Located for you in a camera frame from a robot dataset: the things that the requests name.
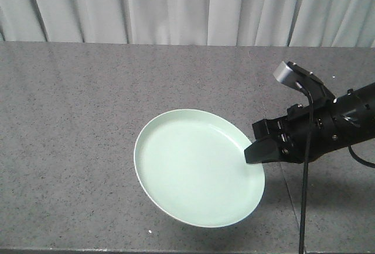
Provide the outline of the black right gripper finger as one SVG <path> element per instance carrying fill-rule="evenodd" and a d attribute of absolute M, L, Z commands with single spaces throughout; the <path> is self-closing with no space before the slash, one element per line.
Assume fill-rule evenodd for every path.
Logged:
<path fill-rule="evenodd" d="M 257 139 L 244 150 L 247 164 L 271 163 L 281 160 L 279 143 L 271 137 Z"/>

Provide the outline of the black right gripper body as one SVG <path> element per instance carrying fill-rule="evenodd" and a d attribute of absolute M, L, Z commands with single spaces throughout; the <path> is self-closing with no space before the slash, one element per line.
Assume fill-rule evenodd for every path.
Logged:
<path fill-rule="evenodd" d="M 315 161 L 334 151 L 333 105 L 325 104 L 313 110 L 313 121 L 309 122 L 310 107 L 293 105 L 288 114 L 275 119 L 262 119 L 253 124 L 255 140 L 271 137 L 279 143 L 279 162 L 303 163 L 305 149 L 309 144 L 308 160 Z"/>

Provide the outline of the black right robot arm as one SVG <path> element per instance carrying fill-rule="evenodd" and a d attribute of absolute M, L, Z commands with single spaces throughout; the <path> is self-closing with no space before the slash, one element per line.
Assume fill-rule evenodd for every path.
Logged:
<path fill-rule="evenodd" d="M 255 142 L 245 149 L 248 164 L 308 160 L 374 138 L 374 84 L 312 107 L 297 104 L 287 114 L 253 124 Z"/>

